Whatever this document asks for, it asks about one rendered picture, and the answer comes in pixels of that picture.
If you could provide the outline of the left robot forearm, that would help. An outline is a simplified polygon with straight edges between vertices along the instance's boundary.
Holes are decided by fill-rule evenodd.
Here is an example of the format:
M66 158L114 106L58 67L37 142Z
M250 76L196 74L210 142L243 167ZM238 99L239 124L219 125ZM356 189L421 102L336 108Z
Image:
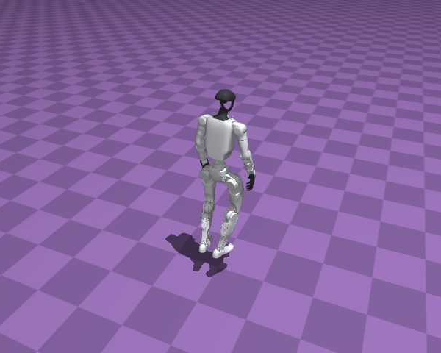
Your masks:
M207 155L206 155L205 147L199 148L196 145L196 151L198 152L198 156L202 162L202 165L207 164Z

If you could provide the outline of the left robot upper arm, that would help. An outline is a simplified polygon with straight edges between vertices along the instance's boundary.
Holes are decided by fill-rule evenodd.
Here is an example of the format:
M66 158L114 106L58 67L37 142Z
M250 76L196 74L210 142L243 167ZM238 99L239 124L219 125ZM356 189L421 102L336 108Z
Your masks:
M206 120L208 116L209 115L203 115L198 119L198 128L196 132L195 144L199 148L205 147L205 139L203 139L203 137L205 136Z

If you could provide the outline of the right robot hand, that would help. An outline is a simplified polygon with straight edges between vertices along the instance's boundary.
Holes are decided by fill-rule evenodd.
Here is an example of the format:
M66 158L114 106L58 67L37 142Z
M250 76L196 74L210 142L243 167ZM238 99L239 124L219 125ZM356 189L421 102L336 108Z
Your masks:
M247 182L246 184L250 184L250 185L247 185L247 186L246 186L246 187L249 187L249 188L246 188L246 189L248 189L247 191L253 189L253 186L254 186L254 178L255 178L255 177L256 177L256 175L254 176L254 174L249 174L248 178L250 179L250 182Z

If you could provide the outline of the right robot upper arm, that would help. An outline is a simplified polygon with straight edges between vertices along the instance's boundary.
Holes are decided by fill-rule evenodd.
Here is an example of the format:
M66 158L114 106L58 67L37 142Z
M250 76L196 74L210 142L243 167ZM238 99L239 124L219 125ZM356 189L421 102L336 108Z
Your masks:
M237 140L240 147L240 159L250 160L248 153L248 137L247 137L247 127L245 124L239 122L234 122L232 124L233 133L237 136Z

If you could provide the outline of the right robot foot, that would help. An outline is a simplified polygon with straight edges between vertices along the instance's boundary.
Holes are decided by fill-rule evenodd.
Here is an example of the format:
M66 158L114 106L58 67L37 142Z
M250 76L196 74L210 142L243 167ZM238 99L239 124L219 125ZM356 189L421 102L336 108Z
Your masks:
M220 247L219 247L220 248ZM213 258L219 258L220 256L222 256L223 254L227 254L227 253L229 253L233 248L234 248L234 246L233 246L233 244L231 244L231 243L228 243L228 244L226 244L225 246L224 246L224 249L223 249L223 251L219 251L219 248L218 249L215 249L214 251L213 251L213 253L212 253L212 257Z

